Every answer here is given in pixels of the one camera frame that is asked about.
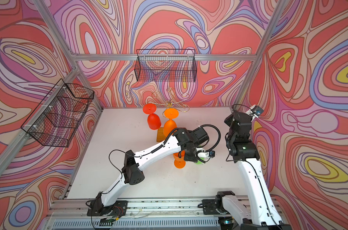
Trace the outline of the green wine glass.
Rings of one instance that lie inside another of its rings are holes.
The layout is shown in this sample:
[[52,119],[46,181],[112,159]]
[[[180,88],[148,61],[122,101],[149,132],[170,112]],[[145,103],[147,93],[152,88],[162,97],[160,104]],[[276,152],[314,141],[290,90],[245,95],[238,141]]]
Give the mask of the green wine glass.
[[200,158],[195,164],[202,164],[204,162],[203,158]]

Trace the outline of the orange wine glass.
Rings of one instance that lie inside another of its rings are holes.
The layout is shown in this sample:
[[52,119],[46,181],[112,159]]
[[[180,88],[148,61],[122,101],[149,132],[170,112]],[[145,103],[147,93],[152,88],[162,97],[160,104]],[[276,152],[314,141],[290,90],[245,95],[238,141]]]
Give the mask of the orange wine glass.
[[175,159],[174,165],[175,165],[176,168],[182,169],[182,168],[185,167],[184,156],[185,156],[185,151],[181,151],[181,152],[173,154],[173,157]]
[[177,124],[174,119],[179,116],[179,111],[175,108],[168,108],[163,114],[168,119],[163,127],[163,134],[165,137],[167,137],[173,129],[177,128]]

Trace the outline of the orange front wine glass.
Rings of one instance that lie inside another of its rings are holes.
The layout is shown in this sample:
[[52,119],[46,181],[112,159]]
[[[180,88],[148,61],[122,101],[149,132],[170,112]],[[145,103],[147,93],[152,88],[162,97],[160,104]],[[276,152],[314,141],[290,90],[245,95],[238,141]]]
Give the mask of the orange front wine glass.
[[163,127],[163,134],[165,137],[167,137],[173,129],[177,128],[177,124],[174,119],[179,116],[179,111],[175,108],[168,108],[163,114],[168,119]]

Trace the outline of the red wine glass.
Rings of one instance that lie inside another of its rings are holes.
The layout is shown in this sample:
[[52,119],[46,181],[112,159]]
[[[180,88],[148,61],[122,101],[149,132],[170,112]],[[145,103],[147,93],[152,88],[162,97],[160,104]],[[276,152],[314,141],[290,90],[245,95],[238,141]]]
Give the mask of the red wine glass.
[[157,110],[156,105],[153,103],[146,104],[142,110],[148,115],[147,123],[149,128],[152,130],[158,130],[161,127],[161,120],[155,113]]

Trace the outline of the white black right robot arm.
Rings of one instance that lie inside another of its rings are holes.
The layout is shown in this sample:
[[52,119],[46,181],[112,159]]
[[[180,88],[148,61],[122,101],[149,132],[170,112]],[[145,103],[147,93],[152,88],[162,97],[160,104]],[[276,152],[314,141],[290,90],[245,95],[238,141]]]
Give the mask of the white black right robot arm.
[[260,155],[249,139],[252,121],[259,113],[234,111],[225,119],[229,126],[226,147],[246,185],[250,208],[247,209],[231,191],[218,192],[218,207],[228,212],[241,230],[290,230],[284,223],[268,191],[262,175]]

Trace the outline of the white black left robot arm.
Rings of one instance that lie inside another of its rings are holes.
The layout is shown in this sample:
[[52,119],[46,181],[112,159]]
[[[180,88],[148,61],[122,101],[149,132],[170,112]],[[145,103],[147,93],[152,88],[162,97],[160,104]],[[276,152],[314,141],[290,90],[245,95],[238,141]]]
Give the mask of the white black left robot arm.
[[[205,127],[213,128],[218,134],[215,144],[209,149],[203,148],[209,141]],[[178,153],[185,162],[206,163],[215,156],[214,149],[220,140],[220,130],[214,125],[205,124],[194,130],[174,128],[164,141],[152,147],[138,152],[131,150],[125,152],[124,166],[119,170],[120,176],[108,189],[99,192],[94,200],[86,202],[89,208],[87,215],[90,217],[110,215],[117,199],[127,187],[139,184],[145,179],[143,170],[166,156]]]

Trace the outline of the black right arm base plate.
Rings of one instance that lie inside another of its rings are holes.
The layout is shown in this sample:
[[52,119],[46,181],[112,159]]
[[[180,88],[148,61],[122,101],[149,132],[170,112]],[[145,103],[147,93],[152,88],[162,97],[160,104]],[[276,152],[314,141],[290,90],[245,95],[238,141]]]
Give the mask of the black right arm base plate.
[[227,215],[227,211],[223,210],[216,199],[203,199],[202,210],[204,215]]

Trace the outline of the aluminium front rail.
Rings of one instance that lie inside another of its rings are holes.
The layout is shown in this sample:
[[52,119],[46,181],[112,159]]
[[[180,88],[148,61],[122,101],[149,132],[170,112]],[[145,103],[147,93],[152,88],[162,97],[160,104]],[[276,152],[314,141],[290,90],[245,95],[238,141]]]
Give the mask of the aluminium front rail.
[[[250,208],[246,196],[237,196]],[[132,198],[127,200],[126,215],[87,215],[87,200],[63,200],[52,205],[42,230],[241,230],[230,214],[204,215],[203,199],[213,197]],[[284,223],[288,224],[280,206],[274,203]]]

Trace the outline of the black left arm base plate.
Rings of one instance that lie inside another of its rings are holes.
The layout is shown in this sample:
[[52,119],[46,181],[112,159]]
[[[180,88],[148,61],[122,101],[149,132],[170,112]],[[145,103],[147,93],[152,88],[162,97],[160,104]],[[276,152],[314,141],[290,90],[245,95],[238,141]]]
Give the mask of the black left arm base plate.
[[85,204],[88,207],[87,215],[90,217],[97,217],[97,216],[122,217],[126,215],[128,201],[118,200],[111,206],[104,206],[101,200],[94,199],[94,200],[88,200]]

